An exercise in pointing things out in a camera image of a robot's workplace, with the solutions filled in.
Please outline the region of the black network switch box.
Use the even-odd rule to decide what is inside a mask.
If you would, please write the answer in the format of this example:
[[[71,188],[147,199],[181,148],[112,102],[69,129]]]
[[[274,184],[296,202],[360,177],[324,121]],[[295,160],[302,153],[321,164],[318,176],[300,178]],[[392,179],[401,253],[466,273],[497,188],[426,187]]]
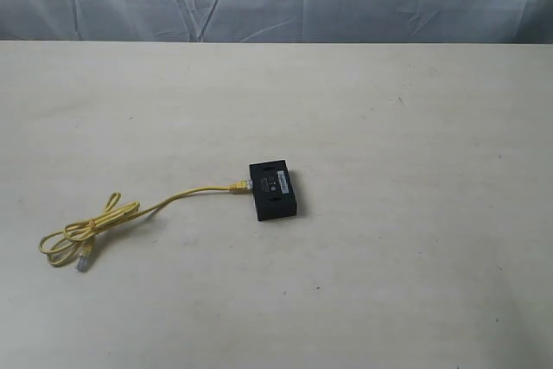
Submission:
[[[297,201],[284,160],[249,166],[252,193],[258,221],[297,215]]]

